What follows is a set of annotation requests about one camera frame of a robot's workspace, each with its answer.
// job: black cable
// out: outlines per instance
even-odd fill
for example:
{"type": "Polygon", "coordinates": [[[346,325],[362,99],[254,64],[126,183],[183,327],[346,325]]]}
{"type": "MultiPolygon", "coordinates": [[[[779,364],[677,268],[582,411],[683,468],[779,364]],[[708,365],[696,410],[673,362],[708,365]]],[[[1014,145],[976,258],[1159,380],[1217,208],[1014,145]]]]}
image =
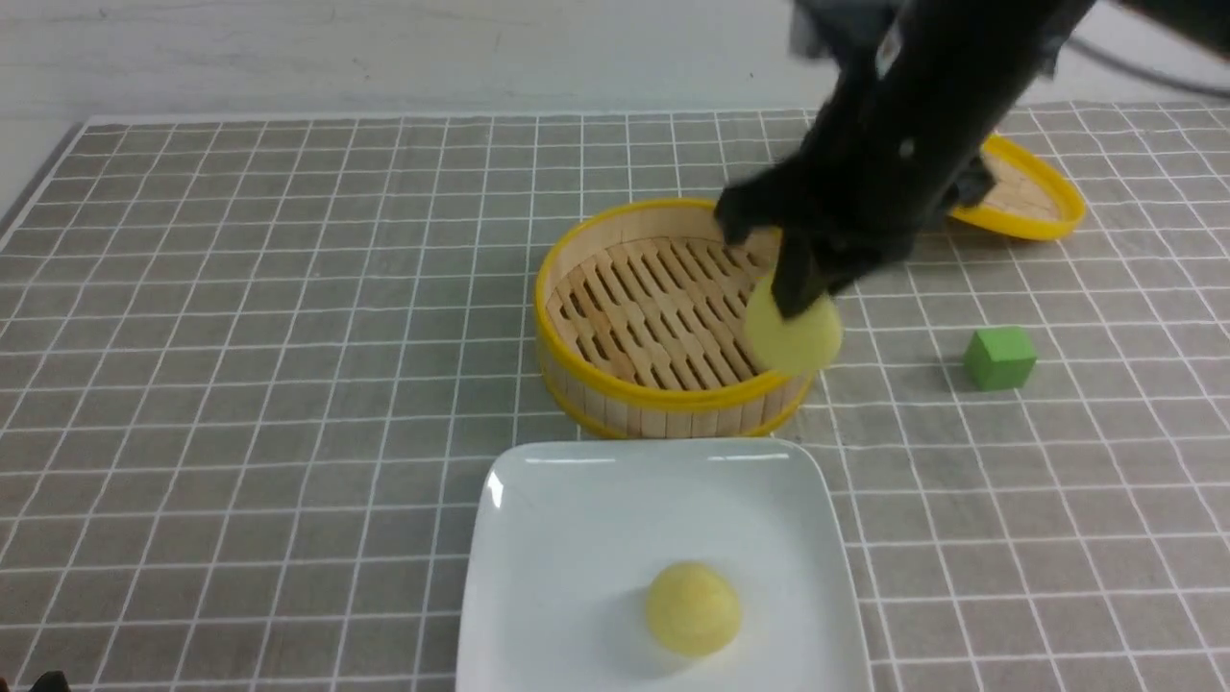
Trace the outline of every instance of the black cable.
{"type": "Polygon", "coordinates": [[[1118,70],[1129,76],[1134,76],[1141,81],[1148,81],[1157,86],[1164,86],[1166,88],[1173,88],[1176,91],[1186,91],[1188,93],[1194,93],[1197,96],[1205,96],[1209,98],[1216,98],[1219,101],[1230,101],[1230,87],[1226,86],[1214,86],[1212,84],[1202,84],[1198,81],[1188,81],[1177,76],[1172,76],[1151,68],[1145,68],[1137,65],[1114,55],[1107,53],[1102,48],[1093,45],[1089,41],[1080,38],[1079,36],[1073,36],[1068,39],[1068,45],[1073,50],[1085,55],[1086,58],[1101,64],[1102,66],[1109,68],[1112,70],[1118,70]]]}

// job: grid mat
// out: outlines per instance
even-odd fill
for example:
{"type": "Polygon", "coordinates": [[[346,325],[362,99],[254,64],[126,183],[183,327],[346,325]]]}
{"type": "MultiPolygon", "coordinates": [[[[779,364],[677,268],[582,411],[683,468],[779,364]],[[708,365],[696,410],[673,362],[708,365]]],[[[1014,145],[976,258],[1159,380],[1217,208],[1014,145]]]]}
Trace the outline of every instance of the grid mat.
{"type": "MultiPolygon", "coordinates": [[[[716,195],[807,113],[92,123],[0,252],[0,675],[445,692],[481,481],[573,440],[530,277],[581,216],[716,195]]],[[[840,300],[780,434],[834,492],[877,690],[1226,690],[1230,109],[1001,130],[1090,203],[953,226],[840,300]],[[1018,323],[1018,392],[970,331],[1018,323]]]]}

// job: white wall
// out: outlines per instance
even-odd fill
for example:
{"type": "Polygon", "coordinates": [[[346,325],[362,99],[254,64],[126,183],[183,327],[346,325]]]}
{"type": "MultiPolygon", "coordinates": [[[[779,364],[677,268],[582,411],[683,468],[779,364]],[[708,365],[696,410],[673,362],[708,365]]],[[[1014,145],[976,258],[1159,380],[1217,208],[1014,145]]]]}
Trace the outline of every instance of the white wall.
{"type": "MultiPolygon", "coordinates": [[[[787,0],[2,0],[0,118],[812,106],[833,74],[787,57],[788,15],[787,0]]],[[[1112,7],[1081,33],[1230,76],[1112,7]]],[[[1065,54],[1027,98],[1168,97],[1065,54]]]]}

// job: yellow rim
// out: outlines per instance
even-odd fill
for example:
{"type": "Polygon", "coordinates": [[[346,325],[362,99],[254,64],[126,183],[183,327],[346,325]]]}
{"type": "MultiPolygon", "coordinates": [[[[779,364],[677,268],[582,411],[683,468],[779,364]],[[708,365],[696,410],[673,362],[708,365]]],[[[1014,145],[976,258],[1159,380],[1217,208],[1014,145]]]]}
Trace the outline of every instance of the yellow rim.
{"type": "Polygon", "coordinates": [[[653,408],[661,412],[694,412],[694,411],[707,411],[723,407],[737,407],[763,397],[779,387],[785,386],[791,379],[784,375],[777,375],[772,372],[760,374],[752,380],[740,382],[738,385],[732,385],[729,387],[723,387],[721,390],[712,390],[708,392],[667,392],[663,390],[653,390],[649,387],[642,387],[640,385],[633,385],[631,382],[625,382],[617,377],[609,376],[598,369],[590,366],[579,355],[574,354],[560,338],[555,328],[551,327],[550,317],[547,316],[545,299],[547,295],[547,289],[554,288],[546,284],[546,273],[542,267],[549,267],[555,262],[556,256],[560,253],[561,247],[568,243],[573,237],[584,232],[589,227],[609,220],[614,216],[627,214],[631,211],[641,211],[645,209],[661,209],[669,206],[695,206],[704,209],[712,209],[715,206],[713,202],[708,199],[652,199],[648,202],[637,202],[635,204],[626,204],[622,206],[616,206],[603,211],[581,224],[573,226],[572,230],[566,232],[558,242],[551,247],[547,252],[546,258],[542,259],[542,265],[539,268],[538,279],[534,281],[534,313],[535,322],[538,323],[539,336],[542,337],[542,342],[546,344],[547,350],[551,356],[563,366],[573,377],[585,383],[592,390],[599,393],[619,399],[621,402],[635,404],[645,408],[653,408]]]}
{"type": "MultiPolygon", "coordinates": [[[[542,385],[546,386],[546,391],[551,395],[551,398],[555,399],[555,403],[560,407],[560,409],[562,409],[563,413],[568,415],[568,418],[577,422],[577,425],[579,425],[581,428],[588,430],[589,433],[599,438],[606,438],[609,440],[629,439],[627,434],[611,428],[606,428],[605,425],[585,415],[585,413],[582,412],[581,409],[573,407],[572,402],[569,402],[562,395],[560,395],[560,391],[556,390],[555,385],[552,385],[550,380],[544,377],[542,385]]],[[[795,397],[795,401],[791,402],[785,409],[782,409],[780,414],[747,433],[740,433],[738,438],[764,438],[765,435],[769,435],[770,433],[781,428],[782,424],[790,420],[790,417],[795,415],[795,412],[797,412],[798,408],[803,406],[803,401],[807,398],[807,392],[808,390],[811,390],[811,387],[812,387],[812,379],[807,379],[807,386],[800,391],[798,396],[795,397]]]]}
{"type": "Polygon", "coordinates": [[[1059,171],[1031,154],[1028,149],[993,134],[983,144],[983,150],[1004,159],[1030,176],[1030,179],[1042,187],[1059,204],[1060,219],[1057,221],[1033,219],[990,206],[954,209],[952,218],[1022,240],[1058,240],[1071,232],[1076,224],[1085,218],[1085,199],[1081,198],[1076,187],[1059,171]]]}

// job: yellow disc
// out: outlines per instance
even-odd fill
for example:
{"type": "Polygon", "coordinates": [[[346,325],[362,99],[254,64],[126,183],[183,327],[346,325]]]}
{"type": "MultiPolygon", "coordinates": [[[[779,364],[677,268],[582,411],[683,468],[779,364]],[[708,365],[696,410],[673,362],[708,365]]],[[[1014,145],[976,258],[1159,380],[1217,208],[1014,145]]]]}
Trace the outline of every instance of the yellow disc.
{"type": "Polygon", "coordinates": [[[645,601],[649,633],[670,651],[700,658],[734,640],[743,611],[734,589],[702,563],[675,563],[649,585],[645,601]]]}
{"type": "Polygon", "coordinates": [[[748,299],[743,333],[761,368],[797,376],[833,365],[841,350],[841,316],[828,295],[803,313],[782,320],[772,301],[772,273],[760,279],[748,299]]]}

